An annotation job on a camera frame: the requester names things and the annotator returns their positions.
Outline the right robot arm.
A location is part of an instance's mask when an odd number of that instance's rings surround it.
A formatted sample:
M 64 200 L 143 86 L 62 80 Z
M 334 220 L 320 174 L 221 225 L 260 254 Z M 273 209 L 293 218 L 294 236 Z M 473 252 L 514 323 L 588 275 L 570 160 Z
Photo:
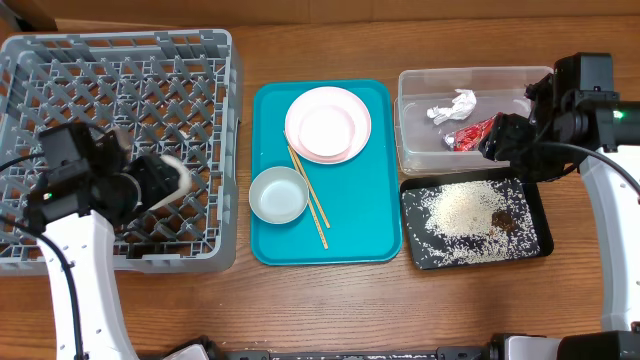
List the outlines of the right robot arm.
M 562 339 L 499 335 L 492 359 L 636 359 L 639 356 L 639 105 L 596 98 L 528 118 L 499 114 L 481 141 L 527 181 L 578 169 L 594 212 L 604 279 L 602 329 Z

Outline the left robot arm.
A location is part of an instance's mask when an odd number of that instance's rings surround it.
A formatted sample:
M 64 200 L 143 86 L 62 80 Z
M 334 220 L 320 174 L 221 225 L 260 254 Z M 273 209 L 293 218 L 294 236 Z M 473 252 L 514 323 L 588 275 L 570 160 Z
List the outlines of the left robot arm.
M 28 196 L 27 230 L 46 260 L 57 356 L 134 359 L 113 265 L 114 230 L 191 187 L 169 155 L 46 155 L 46 186 Z

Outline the white cup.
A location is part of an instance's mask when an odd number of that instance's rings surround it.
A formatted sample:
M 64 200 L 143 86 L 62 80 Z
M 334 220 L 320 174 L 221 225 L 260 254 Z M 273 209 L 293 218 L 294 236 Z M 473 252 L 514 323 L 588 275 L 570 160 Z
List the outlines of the white cup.
M 149 209 L 156 210 L 185 196 L 190 192 L 191 186 L 190 172 L 178 158 L 159 156 L 148 187 L 151 193 Z

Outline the small white bowl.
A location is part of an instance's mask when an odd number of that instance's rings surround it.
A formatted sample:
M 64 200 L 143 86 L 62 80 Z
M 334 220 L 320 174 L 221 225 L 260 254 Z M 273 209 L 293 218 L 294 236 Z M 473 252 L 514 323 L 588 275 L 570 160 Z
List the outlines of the small white bowl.
M 354 120 L 346 110 L 326 105 L 302 116 L 298 139 L 313 155 L 328 158 L 343 154 L 350 147 L 354 132 Z

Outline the grey bowl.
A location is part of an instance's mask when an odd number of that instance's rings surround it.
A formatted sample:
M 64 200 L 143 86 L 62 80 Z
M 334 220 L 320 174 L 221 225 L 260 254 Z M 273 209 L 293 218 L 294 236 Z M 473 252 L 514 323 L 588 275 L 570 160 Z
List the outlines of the grey bowl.
M 293 168 L 268 168 L 259 173 L 250 185 L 251 210 L 260 220 L 269 224 L 294 221 L 304 212 L 308 200 L 306 181 Z

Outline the brown food scrap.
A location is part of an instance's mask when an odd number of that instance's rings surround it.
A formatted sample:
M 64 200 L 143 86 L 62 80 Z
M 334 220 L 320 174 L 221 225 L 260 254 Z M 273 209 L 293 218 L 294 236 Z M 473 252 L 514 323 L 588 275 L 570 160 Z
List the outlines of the brown food scrap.
M 492 225 L 506 232 L 513 233 L 518 229 L 517 222 L 506 211 L 497 211 L 492 214 Z

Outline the white tissue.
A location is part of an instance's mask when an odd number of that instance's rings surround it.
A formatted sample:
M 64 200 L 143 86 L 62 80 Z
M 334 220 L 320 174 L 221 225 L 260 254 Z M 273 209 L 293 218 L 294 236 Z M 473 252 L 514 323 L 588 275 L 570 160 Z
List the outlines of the white tissue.
M 456 89 L 457 96 L 451 101 L 450 107 L 434 106 L 426 111 L 428 118 L 435 125 L 440 125 L 447 120 L 465 120 L 474 111 L 477 98 L 473 90 Z

